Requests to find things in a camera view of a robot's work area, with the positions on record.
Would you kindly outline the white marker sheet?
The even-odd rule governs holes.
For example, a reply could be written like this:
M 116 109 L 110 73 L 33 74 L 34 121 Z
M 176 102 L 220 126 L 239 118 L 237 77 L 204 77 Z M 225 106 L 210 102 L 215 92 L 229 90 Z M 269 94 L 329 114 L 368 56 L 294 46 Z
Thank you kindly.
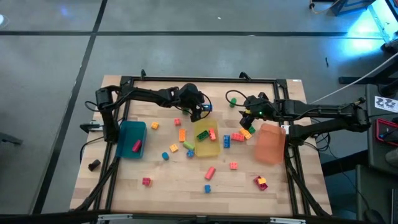
M 375 96 L 374 107 L 380 110 L 386 110 L 393 113 L 398 113 L 398 100 L 385 98 L 381 96 Z

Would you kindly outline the teal translucent plastic bin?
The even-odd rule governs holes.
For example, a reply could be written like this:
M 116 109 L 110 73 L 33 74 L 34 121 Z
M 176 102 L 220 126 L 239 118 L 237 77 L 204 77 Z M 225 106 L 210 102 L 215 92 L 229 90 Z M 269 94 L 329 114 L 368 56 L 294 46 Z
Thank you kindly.
M 120 127 L 116 156 L 124 159 L 141 159 L 144 155 L 147 126 L 143 121 L 123 121 Z M 136 142 L 140 141 L 138 151 L 133 151 Z

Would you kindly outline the black beam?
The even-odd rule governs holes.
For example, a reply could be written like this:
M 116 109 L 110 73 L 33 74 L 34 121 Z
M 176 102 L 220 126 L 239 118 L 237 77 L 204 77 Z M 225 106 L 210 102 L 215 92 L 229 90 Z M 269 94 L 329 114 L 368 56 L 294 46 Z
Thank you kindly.
M 398 60 L 386 62 L 386 64 L 376 68 L 375 71 L 371 72 L 365 78 L 339 77 L 338 83 L 342 85 L 349 85 L 352 83 L 355 85 L 387 85 L 398 79 L 398 77 L 393 77 L 394 74 L 398 74 Z

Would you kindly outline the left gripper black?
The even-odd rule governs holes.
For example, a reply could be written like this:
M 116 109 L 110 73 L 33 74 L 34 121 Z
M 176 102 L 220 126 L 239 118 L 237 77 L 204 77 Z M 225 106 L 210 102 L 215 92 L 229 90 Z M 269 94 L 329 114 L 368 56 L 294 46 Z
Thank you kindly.
M 192 83 L 185 84 L 179 90 L 179 107 L 181 109 L 191 109 L 190 120 L 196 122 L 201 120 L 202 104 L 204 103 L 203 93 Z

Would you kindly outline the orange translucent plastic bin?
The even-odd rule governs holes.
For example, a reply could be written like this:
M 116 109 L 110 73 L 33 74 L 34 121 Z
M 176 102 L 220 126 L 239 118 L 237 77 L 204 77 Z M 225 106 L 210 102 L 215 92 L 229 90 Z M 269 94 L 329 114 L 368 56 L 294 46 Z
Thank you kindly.
M 281 164 L 284 160 L 285 136 L 284 128 L 262 124 L 254 146 L 255 160 L 269 165 Z

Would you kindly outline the silver metal bracket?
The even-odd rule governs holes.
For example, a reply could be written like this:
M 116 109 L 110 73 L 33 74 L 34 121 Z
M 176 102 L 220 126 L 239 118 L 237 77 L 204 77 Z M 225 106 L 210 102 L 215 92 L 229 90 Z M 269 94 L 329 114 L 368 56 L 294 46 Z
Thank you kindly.
M 305 220 L 295 218 L 270 217 L 271 224 L 307 224 Z
M 101 224 L 115 221 L 115 220 L 128 220 L 133 219 L 133 214 L 106 214 L 106 215 L 99 215 L 97 221 Z

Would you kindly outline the yellow translucent plastic bin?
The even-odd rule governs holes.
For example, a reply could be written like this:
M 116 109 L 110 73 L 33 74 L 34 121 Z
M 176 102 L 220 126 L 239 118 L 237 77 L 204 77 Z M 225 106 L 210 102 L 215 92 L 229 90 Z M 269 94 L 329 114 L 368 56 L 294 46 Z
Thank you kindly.
M 199 141 L 197 136 L 204 131 L 212 129 L 215 132 L 216 139 L 211 140 L 209 137 Z M 215 119 L 205 118 L 194 123 L 194 145 L 197 157 L 213 157 L 218 156 L 221 152 L 222 137 L 218 134 L 218 123 Z

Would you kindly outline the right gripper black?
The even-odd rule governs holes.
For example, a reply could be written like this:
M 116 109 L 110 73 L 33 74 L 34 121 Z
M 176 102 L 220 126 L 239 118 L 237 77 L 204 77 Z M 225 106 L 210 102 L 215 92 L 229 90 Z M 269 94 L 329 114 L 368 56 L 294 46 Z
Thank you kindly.
M 274 105 L 269 101 L 269 98 L 264 92 L 260 92 L 258 96 L 248 96 L 244 102 L 244 106 L 251 112 L 251 115 L 256 119 L 273 120 L 275 115 Z M 246 118 L 245 111 L 239 111 L 242 116 L 242 127 L 249 130 L 252 126 L 253 118 Z

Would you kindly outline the black cabinet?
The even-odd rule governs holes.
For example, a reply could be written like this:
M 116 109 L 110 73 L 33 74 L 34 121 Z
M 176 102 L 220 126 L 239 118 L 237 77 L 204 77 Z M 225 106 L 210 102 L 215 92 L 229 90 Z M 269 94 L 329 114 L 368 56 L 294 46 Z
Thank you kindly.
M 391 151 L 395 150 L 396 146 L 380 142 L 376 139 L 376 119 L 385 119 L 391 121 L 393 118 L 398 117 L 398 112 L 391 112 L 375 107 L 375 97 L 379 97 L 379 88 L 377 85 L 366 85 L 366 108 L 370 116 L 372 126 L 368 130 L 368 159 L 369 166 L 388 172 L 391 174 L 398 175 L 398 167 L 390 165 L 385 158 L 385 155 Z

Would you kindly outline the red-framed device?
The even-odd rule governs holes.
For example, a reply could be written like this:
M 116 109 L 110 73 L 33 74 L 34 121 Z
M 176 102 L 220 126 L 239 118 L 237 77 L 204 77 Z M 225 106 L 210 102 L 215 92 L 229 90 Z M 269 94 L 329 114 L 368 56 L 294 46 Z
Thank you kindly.
M 380 142 L 398 146 L 398 118 L 392 121 L 377 119 L 375 136 Z

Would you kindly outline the red two-by-four brick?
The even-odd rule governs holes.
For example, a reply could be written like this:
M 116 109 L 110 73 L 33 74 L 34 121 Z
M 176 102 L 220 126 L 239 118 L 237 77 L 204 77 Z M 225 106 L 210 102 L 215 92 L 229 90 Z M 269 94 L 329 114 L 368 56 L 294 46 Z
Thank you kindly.
M 257 185 L 257 187 L 259 188 L 259 190 L 264 191 L 265 189 L 268 188 L 267 181 L 266 181 L 265 184 L 259 184 L 259 183 L 257 182 L 257 180 L 258 180 L 258 178 L 260 178 L 260 177 L 261 177 L 261 176 L 255 177 L 255 178 L 254 178 L 254 183 Z

